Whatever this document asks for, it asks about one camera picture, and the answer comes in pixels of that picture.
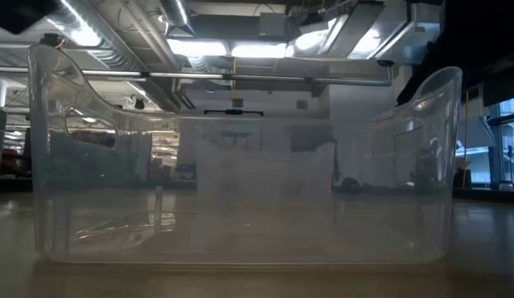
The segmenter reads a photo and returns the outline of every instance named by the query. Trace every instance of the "clear plastic container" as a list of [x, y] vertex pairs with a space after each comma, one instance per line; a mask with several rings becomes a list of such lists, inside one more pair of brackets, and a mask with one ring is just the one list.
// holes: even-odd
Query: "clear plastic container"
[[64, 262], [420, 263], [446, 249], [461, 71], [372, 121], [129, 113], [29, 50], [36, 247]]

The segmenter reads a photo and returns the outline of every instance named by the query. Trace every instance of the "transparent plastic tub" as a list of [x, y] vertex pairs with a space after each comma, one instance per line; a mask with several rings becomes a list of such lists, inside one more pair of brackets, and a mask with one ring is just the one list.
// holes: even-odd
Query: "transparent plastic tub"
[[461, 71], [366, 122], [129, 113], [29, 50], [36, 247], [63, 262], [421, 263], [446, 249]]

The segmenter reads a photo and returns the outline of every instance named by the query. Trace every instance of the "ceiling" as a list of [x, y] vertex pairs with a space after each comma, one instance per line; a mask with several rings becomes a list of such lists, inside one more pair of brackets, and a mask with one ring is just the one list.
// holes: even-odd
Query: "ceiling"
[[[187, 58], [183, 55], [174, 55], [168, 47], [169, 53], [166, 50], [163, 55], [168, 57], [170, 64], [179, 65], [180, 69], [174, 69], [173, 65], [167, 64], [167, 59], [163, 59], [152, 46], [151, 41], [156, 41], [155, 34], [152, 34], [150, 29], [156, 31], [158, 36], [165, 35], [165, 23], [160, 21], [162, 15], [160, 3], [158, 0], [136, 0], [135, 2], [141, 8], [141, 12], [137, 9], [125, 9], [132, 7], [125, 2], [127, 1], [113, 1], [113, 0], [76, 0], [77, 2], [86, 2], [90, 7], [89, 15], [98, 17], [101, 22], [108, 25], [108, 29], [115, 34], [115, 38], [122, 40], [123, 45], [131, 55], [135, 56], [143, 65], [143, 70], [159, 70], [159, 71], [184, 71], [194, 72], [195, 70], [189, 64]], [[335, 3], [339, 8], [333, 8], [333, 13], [339, 11], [343, 16], [348, 17], [348, 21], [343, 22], [341, 26], [348, 28], [349, 32], [353, 31], [354, 34], [350, 36], [343, 35], [344, 29], [337, 28], [339, 45], [334, 45], [334, 48], [327, 54], [309, 54], [297, 56], [294, 58], [243, 58], [239, 57], [217, 57], [209, 56], [208, 63], [212, 66], [213, 72], [220, 72], [229, 74], [236, 72], [237, 74], [251, 74], [251, 75], [275, 75], [275, 76], [300, 76], [306, 78], [320, 77], [320, 78], [350, 78], [350, 79], [370, 79], [373, 81], [390, 80], [391, 71], [387, 67], [380, 66], [377, 60], [393, 60], [397, 65], [413, 65], [420, 63], [423, 51], [428, 41], [434, 40], [440, 31], [440, 7], [425, 5], [425, 4], [411, 4], [404, 0], [386, 0], [378, 1], [376, 5], [377, 12], [375, 16], [360, 15], [359, 6], [372, 5], [373, 1], [364, 2], [361, 0], [345, 0], [344, 2], [327, 2], [325, 1], [298, 1], [298, 0], [266, 0], [264, 2], [257, 0], [187, 0], [186, 4], [190, 10], [190, 22], [193, 18], [198, 16], [239, 16], [246, 17], [247, 19], [258, 18], [261, 13], [274, 12], [277, 14], [285, 14], [288, 17], [296, 17], [296, 14], [301, 14], [313, 7], [330, 7], [332, 8]], [[147, 16], [147, 20], [141, 19], [141, 13]], [[144, 31], [138, 30], [136, 24], [139, 24], [146, 29]], [[403, 31], [404, 26], [412, 23], [412, 26], [407, 26], [406, 31]], [[1, 66], [27, 66], [26, 47], [23, 44], [32, 44], [38, 42], [45, 33], [55, 33], [63, 36], [64, 32], [56, 29], [49, 22], [42, 20], [30, 29], [24, 31], [20, 35], [13, 35], [0, 28], [0, 65]], [[375, 47], [377, 50], [383, 48], [389, 40], [394, 39], [397, 34], [400, 34], [399, 39], [394, 43], [394, 47], [384, 52], [379, 57], [366, 57], [362, 56], [357, 60], [347, 59], [348, 53], [343, 53], [342, 49], [345, 47], [354, 49], [350, 43], [360, 44], [362, 38], [367, 35], [372, 28], [378, 28], [380, 36], [375, 36], [379, 41]], [[109, 44], [114, 44], [114, 40], [109, 41]], [[90, 52], [86, 50], [79, 50], [70, 38], [65, 43], [64, 52], [84, 70], [107, 70], [108, 67], [96, 59]], [[5, 109], [12, 113], [27, 113], [28, 112], [28, 97], [26, 89], [26, 76], [23, 74], [5, 75], [0, 74], [0, 77], [8, 80], [7, 92], [7, 106]], [[123, 108], [134, 109], [133, 99], [143, 98], [144, 96], [129, 83], [124, 81], [112, 81], [108, 79], [91, 79], [89, 81], [92, 87], [98, 94], [112, 104], [122, 105]], [[166, 93], [166, 98], [171, 98], [174, 92], [171, 79], [155, 79], [155, 84], [161, 86], [161, 89]], [[186, 92], [188, 99], [195, 106], [195, 111], [189, 108], [188, 104], [184, 104], [180, 97], [172, 99], [180, 105], [180, 113], [196, 113], [196, 111], [203, 110], [204, 108], [228, 108], [231, 104], [233, 96], [244, 97], [244, 92], [248, 91], [246, 95], [251, 98], [248, 102], [254, 102], [259, 96], [255, 94], [271, 94], [276, 92], [276, 95], [268, 96], [268, 99], [263, 99], [265, 105], [269, 108], [280, 109], [284, 111], [284, 107], [275, 102], [279, 101], [278, 97], [287, 98], [288, 92], [297, 97], [306, 98], [306, 100], [314, 99], [320, 96], [325, 86], [321, 84], [312, 84], [310, 82], [301, 84], [284, 83], [280, 81], [237, 81], [233, 84], [231, 81], [210, 81], [207, 84], [202, 84], [202, 81], [192, 79], [181, 79], [177, 82], [178, 88], [181, 92]], [[164, 108], [159, 104], [159, 100], [168, 99], [146, 99], [145, 110], [150, 112], [161, 111]]]

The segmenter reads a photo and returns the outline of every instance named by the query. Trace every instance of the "table surface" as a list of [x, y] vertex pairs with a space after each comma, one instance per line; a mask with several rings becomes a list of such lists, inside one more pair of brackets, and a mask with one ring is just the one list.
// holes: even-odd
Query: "table surface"
[[2, 194], [0, 297], [514, 297], [514, 205], [456, 200], [451, 219], [427, 265], [181, 271], [40, 258], [31, 194]]

